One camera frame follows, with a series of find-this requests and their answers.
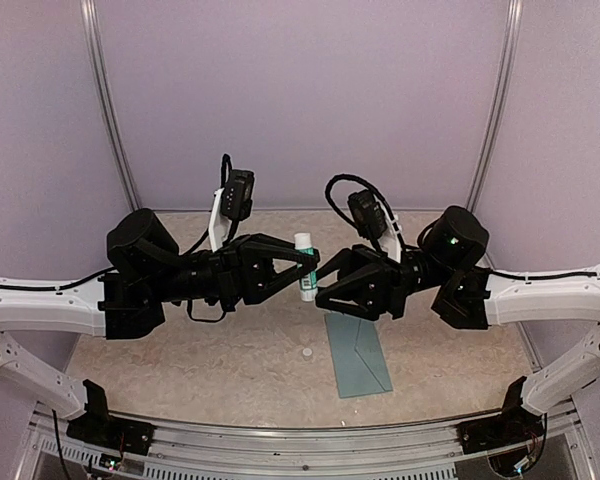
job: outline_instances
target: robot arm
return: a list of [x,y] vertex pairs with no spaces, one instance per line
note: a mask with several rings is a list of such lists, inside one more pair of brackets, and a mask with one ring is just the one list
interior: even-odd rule
[[[70,283],[0,278],[0,379],[20,385],[67,419],[70,437],[115,450],[124,439],[126,451],[146,455],[152,425],[110,415],[101,387],[52,368],[8,332],[136,339],[165,321],[165,302],[192,305],[203,299],[210,305],[219,303],[226,313],[235,311],[240,301],[267,300],[315,270],[319,253],[298,252],[293,243],[264,234],[234,239],[238,222],[249,216],[252,187],[252,172],[229,173],[216,197],[210,229],[223,222],[229,228],[211,233],[213,250],[179,254],[178,244],[155,213],[141,209],[107,235],[112,268]],[[278,272],[275,260],[294,265]]]
[[[457,329],[487,329],[520,321],[581,320],[592,329],[541,371],[514,382],[498,417],[467,422],[465,453],[525,441],[543,433],[541,417],[600,377],[600,264],[578,272],[511,273],[476,267],[488,233],[461,207],[449,207],[400,262],[363,245],[345,249],[317,272],[338,280],[319,290],[318,307],[377,320],[404,315],[412,293],[440,287],[432,309]],[[523,425],[524,428],[511,428]]]

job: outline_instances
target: glue stick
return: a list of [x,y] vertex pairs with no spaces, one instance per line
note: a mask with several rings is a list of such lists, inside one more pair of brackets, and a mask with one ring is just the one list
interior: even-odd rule
[[[296,241],[296,250],[313,255],[310,233],[296,233],[293,237]],[[303,302],[313,302],[318,293],[318,281],[316,272],[310,272],[300,279],[300,296]]]

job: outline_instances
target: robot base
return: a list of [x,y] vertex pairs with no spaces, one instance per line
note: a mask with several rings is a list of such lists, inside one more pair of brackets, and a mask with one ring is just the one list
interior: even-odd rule
[[505,396],[502,413],[458,425],[458,436],[465,454],[524,443],[533,435],[544,435],[546,426],[538,417],[522,408],[522,386],[527,378],[513,382]]
[[107,398],[102,387],[89,380],[87,412],[69,421],[67,436],[85,443],[146,456],[153,440],[155,427],[150,423],[109,415]]
[[531,433],[541,437],[544,434],[542,419],[520,410],[526,415],[500,414],[458,425],[462,451],[470,454],[524,443],[531,438]]

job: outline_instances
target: aluminum frame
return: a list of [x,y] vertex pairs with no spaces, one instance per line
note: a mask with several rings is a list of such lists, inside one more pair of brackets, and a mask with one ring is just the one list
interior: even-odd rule
[[109,88],[109,82],[107,81],[107,69],[104,62],[102,43],[100,41],[100,28],[98,26],[98,12],[96,10],[95,0],[81,0],[80,4],[96,92],[98,94],[98,99],[100,100],[100,109],[107,129],[109,143],[111,144],[114,163],[129,208],[131,210],[138,210],[139,208],[142,208],[142,202],[133,180],[133,174],[131,173],[131,167],[127,160],[127,154],[125,153],[122,144],[120,128],[113,107],[111,90]]
[[[121,415],[147,420],[143,417]],[[150,419],[156,425],[147,457],[128,454],[142,474],[125,478],[231,478],[254,480],[333,479],[348,480],[455,478],[455,463],[482,457],[486,452],[464,455],[456,425],[471,417],[435,422],[367,428],[260,429],[203,425]],[[64,432],[66,423],[60,422]],[[41,453],[57,455],[50,410],[39,405],[26,437],[26,454],[14,477],[32,480]],[[595,480],[582,425],[571,401],[557,405],[549,417],[549,437],[565,435],[578,479]],[[89,458],[115,453],[85,445],[61,434],[67,461],[86,466]]]
[[480,201],[480,195],[484,189],[487,172],[498,137],[498,130],[500,129],[500,123],[502,122],[502,115],[504,113],[507,93],[509,91],[509,83],[513,72],[516,47],[518,45],[521,19],[522,0],[510,0],[496,89],[491,104],[491,111],[489,112],[487,130],[482,141],[482,147],[480,148],[478,165],[476,167],[476,172],[471,184],[471,191],[469,192],[469,198],[467,199],[466,204],[467,209],[472,213],[476,211],[478,202]]

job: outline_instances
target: beige table surface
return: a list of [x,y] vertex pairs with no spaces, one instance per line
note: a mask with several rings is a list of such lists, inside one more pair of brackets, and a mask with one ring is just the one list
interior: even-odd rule
[[[405,238],[414,242],[438,214],[399,217]],[[184,250],[205,228],[207,214],[161,219]],[[361,243],[331,211],[254,212],[239,233],[293,241],[294,233],[307,231],[323,261]],[[517,330],[454,330],[430,311],[434,295],[415,294],[402,319],[376,323],[391,393],[338,398],[325,312],[300,301],[295,285],[262,305],[239,304],[216,325],[194,323],[184,308],[166,305],[167,322],[143,339],[82,336],[68,372],[104,387],[112,410],[224,425],[385,425],[499,407],[509,383],[530,373]],[[302,356],[306,347],[313,350],[310,360]]]

